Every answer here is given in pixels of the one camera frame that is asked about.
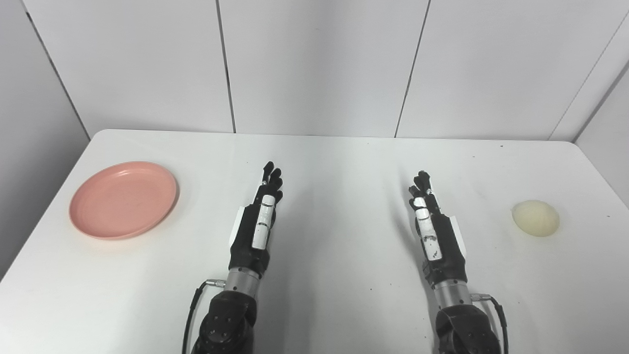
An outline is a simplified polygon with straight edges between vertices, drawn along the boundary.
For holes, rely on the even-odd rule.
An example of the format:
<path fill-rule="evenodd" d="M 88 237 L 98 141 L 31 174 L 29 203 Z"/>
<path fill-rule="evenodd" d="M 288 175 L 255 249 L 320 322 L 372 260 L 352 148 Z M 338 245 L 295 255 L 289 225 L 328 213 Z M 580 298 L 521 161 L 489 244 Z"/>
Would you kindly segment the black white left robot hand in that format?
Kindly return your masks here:
<path fill-rule="evenodd" d="M 276 221 L 277 204 L 283 197 L 282 185 L 281 169 L 272 161 L 267 162 L 253 202 L 242 211 L 230 247 L 229 269 L 247 269 L 258 278 L 263 277 L 270 262 L 270 231 Z"/>

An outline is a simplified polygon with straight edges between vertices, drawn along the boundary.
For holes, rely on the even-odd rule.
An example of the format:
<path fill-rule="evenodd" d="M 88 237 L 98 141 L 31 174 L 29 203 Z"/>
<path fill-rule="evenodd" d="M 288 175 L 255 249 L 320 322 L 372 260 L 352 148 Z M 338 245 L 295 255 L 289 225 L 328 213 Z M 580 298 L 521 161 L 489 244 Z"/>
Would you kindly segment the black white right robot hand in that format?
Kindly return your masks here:
<path fill-rule="evenodd" d="M 468 282 L 465 257 L 459 247 L 450 217 L 438 204 L 426 171 L 419 171 L 409 187 L 409 204 L 425 261 L 423 275 L 433 289 L 443 282 Z"/>

